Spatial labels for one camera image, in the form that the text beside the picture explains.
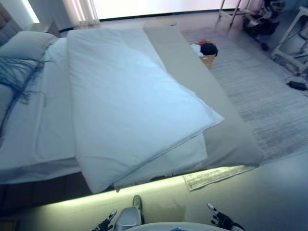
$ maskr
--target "curtain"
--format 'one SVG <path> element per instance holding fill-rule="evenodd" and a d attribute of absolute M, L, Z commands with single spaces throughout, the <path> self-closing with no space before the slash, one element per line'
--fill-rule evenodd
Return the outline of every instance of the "curtain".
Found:
<path fill-rule="evenodd" d="M 63 3 L 74 27 L 100 23 L 93 0 L 63 0 Z"/>

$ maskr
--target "bed frame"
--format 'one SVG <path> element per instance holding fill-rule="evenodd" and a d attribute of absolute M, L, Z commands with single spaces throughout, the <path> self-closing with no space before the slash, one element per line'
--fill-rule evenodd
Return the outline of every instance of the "bed frame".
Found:
<path fill-rule="evenodd" d="M 0 4 L 0 46 L 21 31 L 7 10 Z"/>

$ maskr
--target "basket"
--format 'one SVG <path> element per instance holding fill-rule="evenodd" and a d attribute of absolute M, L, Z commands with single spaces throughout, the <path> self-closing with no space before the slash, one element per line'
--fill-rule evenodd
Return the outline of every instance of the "basket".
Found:
<path fill-rule="evenodd" d="M 204 55 L 204 56 L 200 56 L 199 57 L 201 59 L 201 61 L 204 63 L 204 65 L 210 69 L 211 66 L 212 66 L 212 63 L 215 59 L 215 55 L 212 54 L 212 55 Z"/>

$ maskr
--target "wheel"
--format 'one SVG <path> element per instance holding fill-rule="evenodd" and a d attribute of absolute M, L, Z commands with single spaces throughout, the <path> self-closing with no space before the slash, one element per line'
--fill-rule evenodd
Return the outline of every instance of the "wheel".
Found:
<path fill-rule="evenodd" d="M 264 43 L 264 42 L 261 43 L 261 48 L 262 48 L 262 50 L 264 50 L 264 51 L 270 50 L 268 44 L 267 44 L 267 43 Z"/>
<path fill-rule="evenodd" d="M 259 28 L 257 26 L 254 26 L 250 29 L 249 35 L 252 37 L 256 37 L 259 34 Z"/>

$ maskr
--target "floor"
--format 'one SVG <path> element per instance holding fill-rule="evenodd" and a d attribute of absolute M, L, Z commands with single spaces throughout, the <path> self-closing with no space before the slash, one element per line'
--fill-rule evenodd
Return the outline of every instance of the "floor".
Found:
<path fill-rule="evenodd" d="M 281 17 L 275 35 L 267 38 L 274 46 L 292 22 L 294 14 Z M 146 23 L 176 23 L 179 30 L 204 26 L 216 30 L 253 54 L 264 65 L 282 77 L 290 76 L 274 63 L 241 30 L 238 17 L 229 30 L 228 20 L 217 23 L 217 13 L 195 13 L 166 17 L 141 18 L 103 22 L 103 27 L 140 27 Z M 308 230 L 308 152 L 265 164 L 252 171 L 189 192 L 182 177 L 160 180 L 140 186 L 106 192 L 91 197 L 56 203 L 31 209 L 13 218 L 20 220 L 19 231 L 84 231 L 101 222 L 113 209 L 121 211 L 131 206 L 133 195 L 143 199 L 146 223 L 187 221 L 210 224 L 211 213 L 206 204 L 212 203 L 228 214 L 247 231 L 306 231 Z"/>

